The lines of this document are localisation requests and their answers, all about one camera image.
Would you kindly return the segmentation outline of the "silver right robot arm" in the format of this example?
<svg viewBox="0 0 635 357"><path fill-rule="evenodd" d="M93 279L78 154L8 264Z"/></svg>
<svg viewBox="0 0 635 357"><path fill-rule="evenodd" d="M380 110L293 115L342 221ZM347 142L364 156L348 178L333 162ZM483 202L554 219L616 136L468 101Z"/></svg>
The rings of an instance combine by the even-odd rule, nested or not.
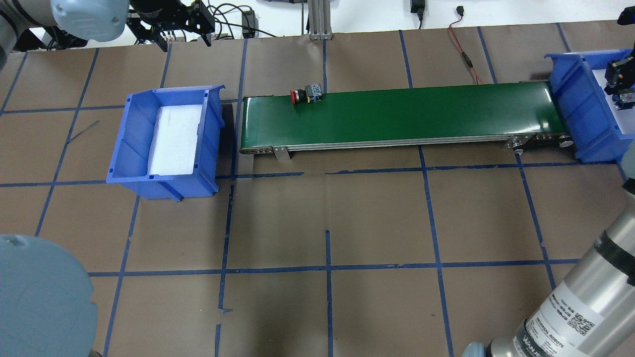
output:
<svg viewBox="0 0 635 357"><path fill-rule="evenodd" d="M512 337L465 357L605 357L634 333L634 51L549 54L580 161L621 161L626 207Z"/></svg>

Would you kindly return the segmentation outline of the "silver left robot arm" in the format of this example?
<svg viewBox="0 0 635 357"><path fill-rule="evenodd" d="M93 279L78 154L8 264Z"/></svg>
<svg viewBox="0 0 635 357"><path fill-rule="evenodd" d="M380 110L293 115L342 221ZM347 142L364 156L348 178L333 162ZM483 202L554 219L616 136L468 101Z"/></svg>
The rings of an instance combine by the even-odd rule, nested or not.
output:
<svg viewBox="0 0 635 357"><path fill-rule="evenodd" d="M130 276L141 229L211 199L105 183L120 108L83 111L113 48L11 54L1 75L1 355L210 357L208 276Z"/></svg>

